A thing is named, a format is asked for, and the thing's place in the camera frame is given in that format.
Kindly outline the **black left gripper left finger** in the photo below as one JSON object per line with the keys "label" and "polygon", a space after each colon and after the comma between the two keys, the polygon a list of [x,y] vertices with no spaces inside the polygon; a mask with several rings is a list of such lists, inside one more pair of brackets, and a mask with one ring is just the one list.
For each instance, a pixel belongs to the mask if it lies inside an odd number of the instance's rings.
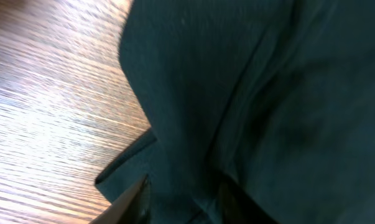
{"label": "black left gripper left finger", "polygon": [[125,190],[91,224],[150,223],[150,181],[147,175]]}

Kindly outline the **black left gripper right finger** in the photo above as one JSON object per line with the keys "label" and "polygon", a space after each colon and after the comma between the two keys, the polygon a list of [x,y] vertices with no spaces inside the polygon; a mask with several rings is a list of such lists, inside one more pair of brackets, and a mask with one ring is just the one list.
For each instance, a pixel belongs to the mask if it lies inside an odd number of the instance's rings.
{"label": "black left gripper right finger", "polygon": [[277,224],[232,179],[224,177],[218,199],[224,224]]}

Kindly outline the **black t-shirt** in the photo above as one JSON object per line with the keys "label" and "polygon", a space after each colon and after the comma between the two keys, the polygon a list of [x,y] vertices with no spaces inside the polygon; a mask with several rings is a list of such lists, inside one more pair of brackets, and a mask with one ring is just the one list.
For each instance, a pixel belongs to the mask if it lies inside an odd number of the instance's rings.
{"label": "black t-shirt", "polygon": [[150,123],[95,180],[147,175],[150,223],[375,223],[375,0],[135,0],[121,68]]}

